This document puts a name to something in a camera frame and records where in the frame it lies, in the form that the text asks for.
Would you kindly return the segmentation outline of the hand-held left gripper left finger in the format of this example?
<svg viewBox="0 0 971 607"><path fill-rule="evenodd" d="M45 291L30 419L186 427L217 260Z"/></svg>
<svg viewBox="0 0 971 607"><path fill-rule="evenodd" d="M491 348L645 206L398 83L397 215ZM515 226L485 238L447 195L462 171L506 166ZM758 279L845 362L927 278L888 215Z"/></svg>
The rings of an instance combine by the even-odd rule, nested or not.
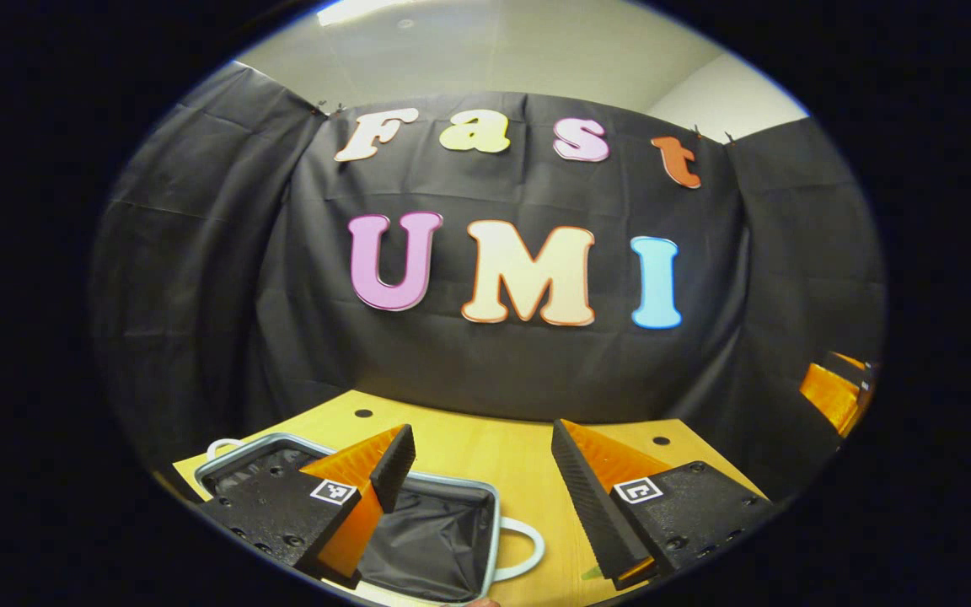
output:
<svg viewBox="0 0 971 607"><path fill-rule="evenodd" d="M398 424L311 464L266 466L199 508L274 560L353 590L415 458L412 427Z"/></svg>

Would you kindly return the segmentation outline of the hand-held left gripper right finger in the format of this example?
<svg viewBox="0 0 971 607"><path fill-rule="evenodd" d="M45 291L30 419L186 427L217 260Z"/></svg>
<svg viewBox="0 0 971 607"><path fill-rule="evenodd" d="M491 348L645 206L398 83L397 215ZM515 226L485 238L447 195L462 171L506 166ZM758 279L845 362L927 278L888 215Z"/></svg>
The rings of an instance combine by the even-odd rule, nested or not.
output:
<svg viewBox="0 0 971 607"><path fill-rule="evenodd" d="M770 500L708 462L664 464L570 420L552 426L552 457L616 590L708 561L770 519Z"/></svg>

